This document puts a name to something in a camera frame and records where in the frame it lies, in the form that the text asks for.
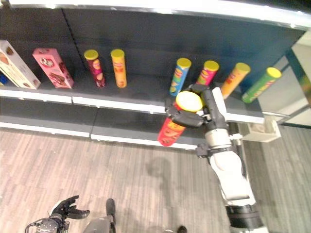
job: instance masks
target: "dark shelf back panel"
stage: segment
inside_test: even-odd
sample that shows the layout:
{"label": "dark shelf back panel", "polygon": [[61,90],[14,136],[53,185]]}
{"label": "dark shelf back panel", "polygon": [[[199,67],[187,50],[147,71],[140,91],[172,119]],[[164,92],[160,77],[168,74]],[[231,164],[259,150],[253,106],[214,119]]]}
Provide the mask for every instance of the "dark shelf back panel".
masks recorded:
{"label": "dark shelf back panel", "polygon": [[8,40],[29,68],[39,76],[41,68],[33,58],[35,48],[57,48],[73,74],[82,63],[60,9],[0,10],[0,39]]}
{"label": "dark shelf back panel", "polygon": [[[195,81],[204,61],[211,59],[221,66],[217,82],[223,82],[237,62],[248,63],[252,71],[242,85],[249,86],[304,33],[216,17],[89,9],[64,12],[79,51],[98,50],[105,72],[113,72],[110,51],[114,48],[125,51],[129,74],[156,76],[159,82],[170,80],[176,60],[187,57],[192,66],[185,85]],[[9,40],[35,73],[40,69],[32,57],[37,47],[55,47],[69,69],[83,68],[60,9],[4,7],[0,39]]]}
{"label": "dark shelf back panel", "polygon": [[112,72],[110,51],[122,48],[129,73],[171,78],[179,57],[192,61],[186,83],[195,81],[208,59],[219,62],[222,82],[237,62],[248,63],[250,85],[304,33],[279,26],[215,17],[66,9],[81,51],[99,51]]}

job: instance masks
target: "orange chip can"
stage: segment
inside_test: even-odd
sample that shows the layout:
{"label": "orange chip can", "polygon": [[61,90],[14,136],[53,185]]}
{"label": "orange chip can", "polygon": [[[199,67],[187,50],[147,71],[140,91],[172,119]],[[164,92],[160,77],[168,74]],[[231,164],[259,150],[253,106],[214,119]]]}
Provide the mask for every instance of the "orange chip can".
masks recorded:
{"label": "orange chip can", "polygon": [[228,98],[228,96],[250,71],[251,68],[248,66],[248,64],[239,62],[235,65],[233,71],[231,71],[230,75],[221,88],[224,100]]}
{"label": "orange chip can", "polygon": [[112,50],[110,55],[112,58],[112,65],[115,72],[117,86],[124,88],[127,85],[124,51],[120,49]]}

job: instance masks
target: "wooden floor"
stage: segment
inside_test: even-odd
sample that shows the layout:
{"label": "wooden floor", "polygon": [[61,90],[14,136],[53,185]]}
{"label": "wooden floor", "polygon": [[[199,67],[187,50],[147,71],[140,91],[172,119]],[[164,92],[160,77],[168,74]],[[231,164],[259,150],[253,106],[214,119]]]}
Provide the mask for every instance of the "wooden floor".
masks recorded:
{"label": "wooden floor", "polygon": [[[273,233],[311,232],[311,130],[281,127],[271,143],[245,142],[249,175]],[[228,233],[217,180],[193,152],[1,129],[1,233],[22,233],[58,201],[80,195],[82,232],[114,198],[118,233]]]}

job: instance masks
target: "pink chip can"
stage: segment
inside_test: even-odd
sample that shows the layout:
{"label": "pink chip can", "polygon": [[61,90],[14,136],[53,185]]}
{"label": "pink chip can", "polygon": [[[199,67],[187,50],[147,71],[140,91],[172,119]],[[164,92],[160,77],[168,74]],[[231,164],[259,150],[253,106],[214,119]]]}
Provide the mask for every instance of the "pink chip can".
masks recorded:
{"label": "pink chip can", "polygon": [[200,73],[197,84],[209,85],[210,81],[212,81],[214,75],[219,69],[219,65],[214,61],[206,61],[204,63],[203,70]]}

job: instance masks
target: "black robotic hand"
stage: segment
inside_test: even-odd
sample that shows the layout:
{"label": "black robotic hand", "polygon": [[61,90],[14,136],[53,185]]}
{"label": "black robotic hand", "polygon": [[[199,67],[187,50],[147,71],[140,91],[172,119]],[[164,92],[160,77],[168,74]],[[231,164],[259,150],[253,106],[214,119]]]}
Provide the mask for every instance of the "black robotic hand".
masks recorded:
{"label": "black robotic hand", "polygon": [[89,210],[77,210],[76,205],[71,206],[78,198],[79,196],[77,195],[63,200],[53,209],[52,215],[59,214],[62,216],[63,220],[65,220],[67,217],[72,219],[86,218],[89,215]]}

